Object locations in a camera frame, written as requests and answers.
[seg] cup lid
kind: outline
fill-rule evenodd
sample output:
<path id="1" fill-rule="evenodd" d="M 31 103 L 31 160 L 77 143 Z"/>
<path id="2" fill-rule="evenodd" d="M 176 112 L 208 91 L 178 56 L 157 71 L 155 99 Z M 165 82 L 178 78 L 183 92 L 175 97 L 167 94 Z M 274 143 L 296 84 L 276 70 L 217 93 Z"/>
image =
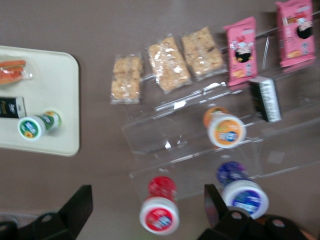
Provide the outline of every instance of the cup lid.
<path id="1" fill-rule="evenodd" d="M 237 180 L 229 183 L 221 194 L 227 206 L 246 210 L 253 219 L 266 213 L 269 199 L 258 184 L 249 180 Z"/>
<path id="2" fill-rule="evenodd" d="M 46 127 L 37 116 L 26 116 L 19 120 L 17 129 L 24 139 L 36 141 L 44 134 Z"/>
<path id="3" fill-rule="evenodd" d="M 242 142 L 247 130 L 244 123 L 234 115 L 222 114 L 213 118 L 207 128 L 207 134 L 212 144 L 219 148 L 235 148 Z"/>
<path id="4" fill-rule="evenodd" d="M 144 201 L 140 211 L 140 223 L 156 235 L 168 235 L 179 226 L 176 204 L 164 197 L 152 197 Z"/>

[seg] clear acrylic shelf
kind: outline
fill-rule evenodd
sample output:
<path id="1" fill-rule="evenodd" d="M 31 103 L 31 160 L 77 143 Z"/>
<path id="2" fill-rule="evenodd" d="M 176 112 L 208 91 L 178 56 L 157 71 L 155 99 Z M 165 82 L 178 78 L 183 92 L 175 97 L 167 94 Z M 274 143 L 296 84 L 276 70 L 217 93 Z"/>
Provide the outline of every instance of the clear acrylic shelf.
<path id="1" fill-rule="evenodd" d="M 314 29 L 320 29 L 320 13 Z M 220 186 L 216 169 L 227 161 L 245 165 L 251 178 L 266 177 L 320 162 L 320 31 L 314 33 L 317 59 L 280 68 L 277 29 L 257 36 L 259 74 L 274 79 L 282 120 L 268 123 L 256 116 L 250 88 L 229 88 L 228 73 L 194 82 L 165 95 L 148 76 L 139 105 L 124 106 L 129 118 L 123 132 L 134 155 L 129 174 L 139 196 L 147 196 L 149 181 L 172 178 L 177 199 L 203 192 L 204 184 Z M 219 106 L 239 117 L 247 136 L 232 149 L 214 147 L 202 118 Z"/>

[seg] white lid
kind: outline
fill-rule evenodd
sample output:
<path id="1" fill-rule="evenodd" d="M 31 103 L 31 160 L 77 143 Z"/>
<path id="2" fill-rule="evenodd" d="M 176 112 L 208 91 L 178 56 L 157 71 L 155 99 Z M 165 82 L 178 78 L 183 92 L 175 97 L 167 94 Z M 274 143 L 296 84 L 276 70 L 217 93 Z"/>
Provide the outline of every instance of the white lid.
<path id="1" fill-rule="evenodd" d="M 231 114 L 225 114 L 225 113 L 213 113 L 214 117 L 212 118 L 212 121 L 209 125 L 209 127 L 207 128 L 207 134 L 209 136 L 210 141 L 212 142 L 212 144 L 214 144 L 215 146 L 219 147 L 219 148 L 223 148 L 223 149 L 232 149 L 235 148 L 239 145 L 240 142 L 242 142 L 247 135 L 247 129 L 246 127 L 244 127 L 244 123 L 237 118 L 234 115 Z M 240 134 L 237 136 L 237 139 L 234 140 L 234 142 L 232 142 L 232 144 L 221 144 L 218 139 L 215 136 L 215 131 L 217 126 L 223 122 L 223 121 L 234 121 L 236 123 L 238 123 L 238 125 L 240 126 Z"/>
<path id="2" fill-rule="evenodd" d="M 253 219 L 261 217 L 269 207 L 268 196 L 253 181 L 233 181 L 223 189 L 221 196 L 227 206 L 245 209 Z"/>
<path id="3" fill-rule="evenodd" d="M 36 133 L 35 137 L 27 137 L 25 135 L 25 132 L 21 131 L 20 126 L 23 125 L 25 122 L 31 122 L 32 124 L 34 124 L 36 126 L 35 131 L 37 133 Z M 19 134 L 24 139 L 26 139 L 28 141 L 36 141 L 46 132 L 46 126 L 45 126 L 44 122 L 37 116 L 26 116 L 26 117 L 21 118 L 18 122 L 17 128 L 18 128 Z"/>
<path id="4" fill-rule="evenodd" d="M 140 223 L 156 235 L 168 235 L 179 226 L 176 204 L 164 197 L 152 197 L 144 201 L 140 211 Z"/>

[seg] black small box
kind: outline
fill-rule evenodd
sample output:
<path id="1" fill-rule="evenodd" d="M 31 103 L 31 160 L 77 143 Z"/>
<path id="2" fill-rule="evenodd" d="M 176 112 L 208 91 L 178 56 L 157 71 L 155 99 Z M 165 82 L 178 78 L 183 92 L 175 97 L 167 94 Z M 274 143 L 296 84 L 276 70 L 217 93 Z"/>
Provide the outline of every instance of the black small box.
<path id="1" fill-rule="evenodd" d="M 249 85 L 257 115 L 269 123 L 280 121 L 282 116 L 274 80 L 256 76 L 249 80 Z"/>

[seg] white tray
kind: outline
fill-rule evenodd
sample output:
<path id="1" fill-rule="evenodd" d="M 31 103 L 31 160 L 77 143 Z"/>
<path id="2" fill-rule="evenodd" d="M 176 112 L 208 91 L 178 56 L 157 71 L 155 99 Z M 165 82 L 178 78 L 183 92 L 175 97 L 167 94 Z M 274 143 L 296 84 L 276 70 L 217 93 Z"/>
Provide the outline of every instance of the white tray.
<path id="1" fill-rule="evenodd" d="M 69 157 L 75 155 L 80 146 L 77 61 L 64 52 L 9 46 L 0 46 L 0 54 L 25 58 L 36 66 L 33 79 L 0 85 L 0 96 L 24 97 L 27 115 L 53 110 L 62 120 L 59 129 L 32 142 L 19 135 L 19 119 L 0 118 L 0 147 Z"/>

